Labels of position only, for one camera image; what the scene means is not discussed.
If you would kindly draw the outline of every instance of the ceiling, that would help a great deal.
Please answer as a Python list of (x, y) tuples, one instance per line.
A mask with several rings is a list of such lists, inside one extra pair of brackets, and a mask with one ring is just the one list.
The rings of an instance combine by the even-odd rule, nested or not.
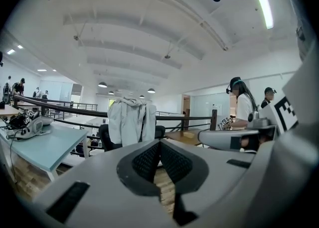
[[(36, 56), (31, 54), (28, 49), (22, 46), (22, 44), (6, 29), (3, 29), (0, 34), (0, 50), (6, 60), (14, 63), (18, 66), (23, 67), (27, 71), (41, 76), (60, 76), (59, 73), (54, 72), (51, 67), (46, 65), (44, 62), (39, 60)], [(14, 50), (15, 52), (10, 55), (7, 54), (8, 51)]]
[(216, 53), (294, 34), (289, 0), (269, 3), (270, 30), (258, 0), (25, 0), (7, 28), (42, 67), (97, 93), (104, 81), (111, 90), (144, 94)]

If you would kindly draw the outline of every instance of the white t-shirt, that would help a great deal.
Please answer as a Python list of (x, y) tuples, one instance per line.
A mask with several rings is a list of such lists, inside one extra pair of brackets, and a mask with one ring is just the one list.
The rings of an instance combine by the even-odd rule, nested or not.
[(11, 84), (10, 84), (10, 79), (8, 79), (5, 84), (8, 83), (9, 89), (11, 90)]
[(236, 119), (248, 121), (248, 116), (252, 113), (253, 105), (249, 97), (245, 94), (241, 94), (237, 99)]

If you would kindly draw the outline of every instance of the black cap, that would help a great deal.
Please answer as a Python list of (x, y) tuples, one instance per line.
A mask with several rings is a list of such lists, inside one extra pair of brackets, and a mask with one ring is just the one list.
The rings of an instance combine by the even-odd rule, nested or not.
[(266, 94), (267, 92), (274, 92), (274, 90), (273, 90), (271, 87), (267, 87), (267, 88), (265, 89), (265, 94)]

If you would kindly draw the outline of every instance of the woman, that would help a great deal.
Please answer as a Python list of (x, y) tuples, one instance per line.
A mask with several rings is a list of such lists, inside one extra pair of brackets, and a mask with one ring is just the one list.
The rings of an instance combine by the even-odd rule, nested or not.
[(247, 127), (249, 114), (257, 111), (255, 99), (240, 77), (233, 78), (230, 81), (229, 87), (230, 90), (227, 89), (226, 92), (233, 93), (237, 98), (236, 121), (224, 125), (224, 129), (228, 127)]

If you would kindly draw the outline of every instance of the window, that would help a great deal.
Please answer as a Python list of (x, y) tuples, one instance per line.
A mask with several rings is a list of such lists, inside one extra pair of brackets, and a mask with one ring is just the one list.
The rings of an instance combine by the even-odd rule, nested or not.
[(113, 104), (114, 101), (115, 101), (115, 99), (109, 99), (109, 108)]

